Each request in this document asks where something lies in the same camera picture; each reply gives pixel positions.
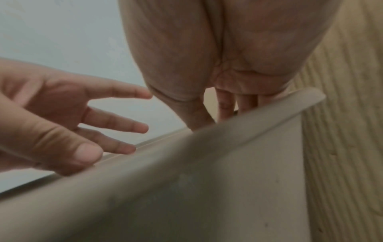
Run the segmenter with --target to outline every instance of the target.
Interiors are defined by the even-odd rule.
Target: light blue surface
[[[117,0],[1,0],[0,56],[144,85],[125,42]],[[184,127],[155,98],[111,98],[90,104],[149,124],[144,135],[102,130],[132,144]],[[0,173],[0,192],[47,174]]]

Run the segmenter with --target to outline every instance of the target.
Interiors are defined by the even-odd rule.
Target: skin
[[[192,129],[287,93],[340,0],[119,0],[131,53],[149,89]]]
[[[36,168],[72,175],[103,152],[130,154],[135,146],[79,128],[80,123],[146,133],[146,124],[88,106],[92,99],[143,98],[144,87],[0,59],[0,171]]]

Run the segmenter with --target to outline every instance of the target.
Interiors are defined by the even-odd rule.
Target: wooden floor
[[[383,0],[345,0],[296,78],[328,96],[304,115],[314,242],[383,242]]]

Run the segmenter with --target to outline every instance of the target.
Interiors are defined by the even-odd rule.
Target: hand
[[[146,133],[146,124],[88,106],[98,98],[144,98],[144,87],[0,59],[0,171],[34,167],[71,175],[92,166],[103,151],[135,147],[80,123]]]
[[[340,0],[119,0],[126,38],[149,89],[192,130],[283,96]]]

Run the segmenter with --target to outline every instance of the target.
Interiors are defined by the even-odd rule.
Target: person's left hand
[[[80,123],[146,133],[146,124],[88,106],[91,99],[143,98],[144,87],[0,59],[0,171],[34,167],[79,172],[102,153],[130,154],[135,146]]]

